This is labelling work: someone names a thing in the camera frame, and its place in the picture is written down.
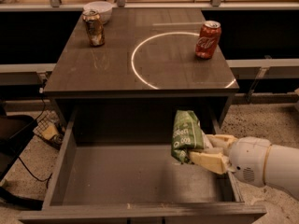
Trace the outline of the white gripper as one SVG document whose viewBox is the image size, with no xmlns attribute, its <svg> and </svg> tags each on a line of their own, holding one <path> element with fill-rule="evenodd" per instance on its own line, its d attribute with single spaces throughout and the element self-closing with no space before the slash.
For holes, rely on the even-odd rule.
<svg viewBox="0 0 299 224">
<path fill-rule="evenodd" d="M 218 175 L 227 173 L 231 164 L 235 177 L 255 187 L 263 187 L 265 158 L 271 147 L 267 139 L 244 137 L 237 140 L 230 134 L 208 134 L 207 139 L 213 147 L 221 147 L 222 153 L 211 154 L 191 151 L 190 160 L 199 166 Z"/>
</svg>

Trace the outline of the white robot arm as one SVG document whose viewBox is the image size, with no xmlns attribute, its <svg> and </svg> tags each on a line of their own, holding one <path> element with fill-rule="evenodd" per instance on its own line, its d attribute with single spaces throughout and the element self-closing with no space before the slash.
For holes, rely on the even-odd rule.
<svg viewBox="0 0 299 224">
<path fill-rule="evenodd" d="M 299 199 L 299 149 L 272 144 L 257 137 L 235 138 L 208 134 L 205 149 L 191 149 L 188 158 L 196 165 L 255 187 L 280 189 Z"/>
</svg>

